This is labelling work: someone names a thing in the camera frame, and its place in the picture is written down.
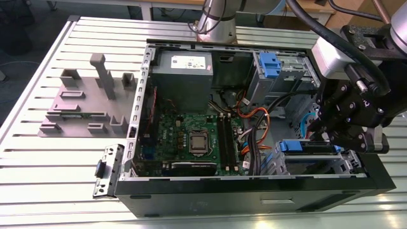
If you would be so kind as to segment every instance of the motherboard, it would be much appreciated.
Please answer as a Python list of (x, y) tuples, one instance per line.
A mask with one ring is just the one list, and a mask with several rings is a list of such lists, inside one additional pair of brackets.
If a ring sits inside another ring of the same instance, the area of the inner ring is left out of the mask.
[(242, 174), (234, 142), (240, 118), (229, 114), (162, 114), (156, 146), (141, 146), (134, 162), (141, 177), (238, 176)]

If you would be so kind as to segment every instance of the white table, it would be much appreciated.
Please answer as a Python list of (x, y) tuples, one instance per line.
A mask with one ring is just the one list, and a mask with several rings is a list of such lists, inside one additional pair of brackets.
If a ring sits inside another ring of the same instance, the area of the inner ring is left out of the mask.
[[(104, 53), (113, 77), (137, 76), (145, 39), (194, 40), (184, 23), (81, 18), (66, 22), (0, 129), (0, 225), (40, 228), (404, 228), (407, 225), (407, 122), (384, 129), (390, 152), (380, 158), (397, 189), (324, 213), (136, 219), (116, 200), (92, 200), (94, 165), (104, 147), (124, 139), (36, 137), (62, 68), (96, 76), (88, 60)], [(316, 35), (237, 27), (240, 44), (310, 48)]]

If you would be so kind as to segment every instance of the cpu socket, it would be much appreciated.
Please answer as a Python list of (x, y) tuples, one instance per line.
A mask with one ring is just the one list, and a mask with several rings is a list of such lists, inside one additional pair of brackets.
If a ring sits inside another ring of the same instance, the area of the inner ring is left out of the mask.
[(208, 153), (208, 132), (205, 130), (189, 132), (189, 153), (194, 156)]

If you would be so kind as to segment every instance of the label sticker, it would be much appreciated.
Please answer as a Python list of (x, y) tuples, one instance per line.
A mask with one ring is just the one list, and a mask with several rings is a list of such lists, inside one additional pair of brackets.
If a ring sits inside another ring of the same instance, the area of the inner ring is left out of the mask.
[(241, 167), (249, 169), (249, 162), (244, 161)]
[(202, 56), (172, 56), (170, 68), (205, 69)]
[(241, 102), (242, 102), (245, 105), (248, 105), (248, 103), (249, 103), (248, 99), (245, 99), (245, 98), (242, 98)]

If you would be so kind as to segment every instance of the blue latch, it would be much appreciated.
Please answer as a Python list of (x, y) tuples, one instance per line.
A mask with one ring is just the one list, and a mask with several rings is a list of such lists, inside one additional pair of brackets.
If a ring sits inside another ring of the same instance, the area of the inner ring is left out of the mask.
[(281, 141), (280, 149), (281, 149), (281, 152), (302, 151), (302, 147), (300, 146), (300, 141), (297, 141), (297, 140)]
[(265, 78), (274, 79), (280, 75), (281, 62), (273, 53), (260, 52), (260, 64), (264, 69)]
[(334, 147), (336, 153), (340, 153), (341, 152), (341, 147), (340, 146), (333, 146), (333, 147)]

